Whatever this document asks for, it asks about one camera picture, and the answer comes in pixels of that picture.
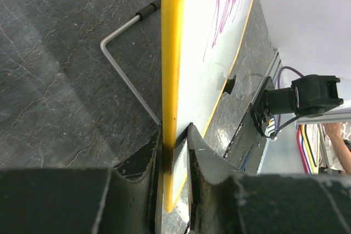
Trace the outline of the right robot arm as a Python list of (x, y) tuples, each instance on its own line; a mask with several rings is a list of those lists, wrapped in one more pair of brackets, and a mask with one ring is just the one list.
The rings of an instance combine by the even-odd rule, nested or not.
[[(276, 131), (266, 135), (268, 120), (276, 115), (294, 114), (294, 117)], [(251, 106), (253, 124), (262, 137), (273, 139), (289, 124), (297, 121), (307, 124), (350, 119), (350, 80), (336, 76), (307, 75), (295, 79), (287, 88), (275, 89), (267, 77)]]

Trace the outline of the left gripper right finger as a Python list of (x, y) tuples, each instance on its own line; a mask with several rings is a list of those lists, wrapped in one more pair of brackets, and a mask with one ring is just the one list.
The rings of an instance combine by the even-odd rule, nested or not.
[(350, 177), (248, 175), (188, 126), (191, 233), (350, 233)]

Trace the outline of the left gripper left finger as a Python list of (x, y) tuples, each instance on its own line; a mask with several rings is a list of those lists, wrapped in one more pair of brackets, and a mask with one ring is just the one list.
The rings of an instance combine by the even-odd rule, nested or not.
[(112, 168), (1, 170), (1, 233), (160, 233), (162, 130)]

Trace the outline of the yellow framed whiteboard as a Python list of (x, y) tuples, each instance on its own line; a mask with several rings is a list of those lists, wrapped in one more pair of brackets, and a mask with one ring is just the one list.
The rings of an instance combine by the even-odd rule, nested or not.
[(171, 212), (187, 178), (188, 125), (201, 136), (220, 101), (253, 0), (161, 0), (163, 207)]

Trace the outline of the person forearm in background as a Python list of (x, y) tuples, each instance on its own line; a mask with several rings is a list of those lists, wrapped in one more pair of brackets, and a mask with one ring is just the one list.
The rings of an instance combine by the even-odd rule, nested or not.
[(350, 175), (350, 150), (345, 144), (341, 134), (340, 123), (325, 123), (326, 135), (330, 138), (336, 156), (346, 174)]

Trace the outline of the background small whiteboard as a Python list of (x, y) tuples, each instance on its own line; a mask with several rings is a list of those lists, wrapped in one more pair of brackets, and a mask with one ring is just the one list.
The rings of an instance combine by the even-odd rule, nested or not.
[(320, 157), (320, 131), (318, 125), (298, 125), (297, 143), (305, 173), (318, 174)]

